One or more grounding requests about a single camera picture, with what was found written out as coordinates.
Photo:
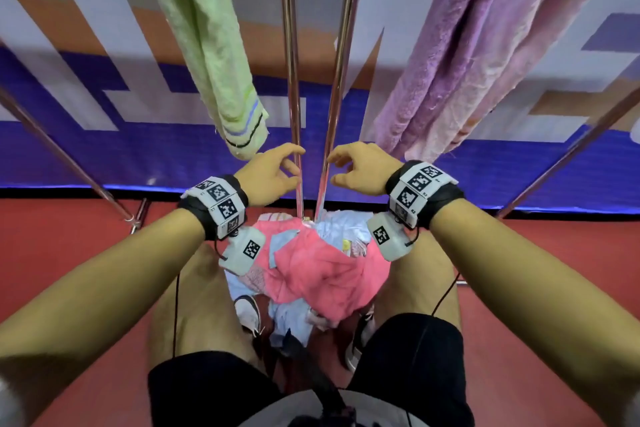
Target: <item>person's right leg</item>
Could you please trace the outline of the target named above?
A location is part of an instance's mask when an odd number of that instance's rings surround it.
[[[175,358],[175,281],[153,311],[148,389],[155,427],[235,427],[281,398],[240,326],[217,262],[203,244],[180,273]]]
[[[465,395],[455,278],[449,257],[426,230],[411,253],[391,265],[375,301],[376,331],[348,390],[404,408],[430,427],[473,425]]]

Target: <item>metal pole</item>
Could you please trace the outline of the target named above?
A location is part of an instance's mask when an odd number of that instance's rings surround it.
[[[340,17],[340,32],[338,33],[338,44],[335,52],[335,66],[333,73],[333,83],[331,86],[331,97],[329,99],[329,127],[324,141],[324,157],[322,164],[322,174],[320,176],[320,189],[316,202],[315,220],[320,218],[324,209],[324,197],[326,186],[329,180],[329,162],[327,157],[333,150],[335,141],[335,131],[340,116],[340,106],[342,104],[342,93],[344,92],[344,77],[349,65],[349,52],[351,50],[351,39],[353,36],[353,26],[356,20],[356,10],[358,0],[342,0],[342,15]]]
[[[298,86],[298,26],[296,22],[296,0],[282,0],[282,26],[284,28],[285,59],[289,83],[289,122],[291,142],[300,144],[300,88]],[[301,156],[294,154],[295,164],[302,170]],[[296,213],[304,218],[302,182],[296,188]]]
[[[147,217],[147,211],[149,211],[149,204],[151,204],[151,201],[146,197],[144,197],[142,201],[140,201],[140,206],[138,207],[138,212],[136,213],[136,220],[133,222],[133,226],[131,227],[129,235],[134,234],[144,226],[145,218]]]
[[[629,93],[625,98],[616,103],[603,116],[601,116],[596,124],[586,131],[582,137],[576,140],[564,154],[549,165],[531,184],[524,188],[518,196],[514,197],[507,205],[505,205],[495,216],[498,220],[503,220],[510,212],[512,212],[518,204],[522,203],[527,197],[538,189],[554,172],[561,169],[572,160],[573,157],[582,152],[589,144],[600,137],[604,131],[609,129],[613,124],[620,120],[633,107],[640,103],[640,88]],[[458,280],[459,286],[466,286],[467,281]]]
[[[116,211],[120,213],[126,221],[135,221],[135,217],[124,209],[124,207],[116,201],[109,191],[103,188],[95,181],[89,174],[87,174],[82,167],[70,156],[67,152],[61,148],[55,140],[44,130],[36,119],[34,119],[29,113],[20,106],[20,104],[3,88],[0,88],[0,104],[6,108],[11,115],[16,117],[28,131],[33,133],[38,139],[40,139],[52,153],[57,156],[65,165],[71,169],[76,175],[90,185],[100,197],[106,199],[109,203],[116,208]]]

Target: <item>green towel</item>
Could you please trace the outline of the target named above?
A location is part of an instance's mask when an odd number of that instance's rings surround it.
[[[218,133],[248,160],[267,138],[231,0],[158,0]]]

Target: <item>person's left hand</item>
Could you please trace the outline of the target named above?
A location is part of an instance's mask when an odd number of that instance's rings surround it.
[[[295,144],[283,144],[256,154],[236,172],[240,187],[249,198],[250,206],[266,206],[296,188],[301,181],[300,168],[288,156],[306,151]]]

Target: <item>metal rod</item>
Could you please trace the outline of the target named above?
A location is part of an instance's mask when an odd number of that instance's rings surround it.
[[[76,175],[93,188],[95,192],[106,199],[116,208],[126,221],[134,221],[135,217],[116,201],[109,191],[97,183],[82,167],[70,156],[63,148],[61,148],[55,140],[44,130],[36,119],[34,119],[20,104],[3,88],[0,88],[0,104],[8,110],[8,112],[16,117],[25,128],[40,139],[44,145],[52,151],[65,165],[71,169]]]
[[[316,213],[314,219],[317,221],[324,209],[324,197],[326,196],[326,186],[329,181],[329,162],[327,157],[333,150],[335,142],[335,131],[340,116],[340,106],[342,104],[342,93],[344,92],[344,78],[349,65],[349,52],[351,50],[351,39],[353,37],[353,26],[356,20],[356,10],[358,0],[342,0],[342,15],[340,16],[340,32],[338,33],[338,44],[335,52],[335,66],[333,73],[333,83],[331,86],[331,97],[329,99],[329,126],[324,141],[324,157],[322,164],[322,174],[320,176],[320,188],[316,201]]]
[[[524,188],[518,196],[514,197],[506,206],[504,206],[495,216],[498,220],[503,220],[518,204],[522,203],[527,197],[538,189],[554,172],[561,169],[572,160],[573,157],[582,152],[590,143],[600,137],[604,131],[609,129],[613,124],[626,115],[632,108],[640,103],[640,88],[629,93],[625,98],[621,99],[604,115],[602,115],[595,125],[587,130],[582,137],[576,140],[556,162],[549,165],[534,181]],[[466,286],[467,281],[458,280],[459,286]]]
[[[140,202],[138,212],[136,213],[136,220],[133,222],[133,226],[131,227],[129,235],[134,234],[144,226],[145,218],[147,217],[147,211],[149,211],[149,204],[151,204],[151,201],[146,197],[144,197]]]
[[[300,88],[298,85],[298,24],[296,22],[296,0],[282,0],[282,27],[284,28],[285,60],[287,61],[287,81],[289,83],[289,122],[291,142],[300,143]],[[295,164],[302,170],[301,156],[294,154]],[[296,188],[296,213],[304,218],[305,205],[302,181]]]

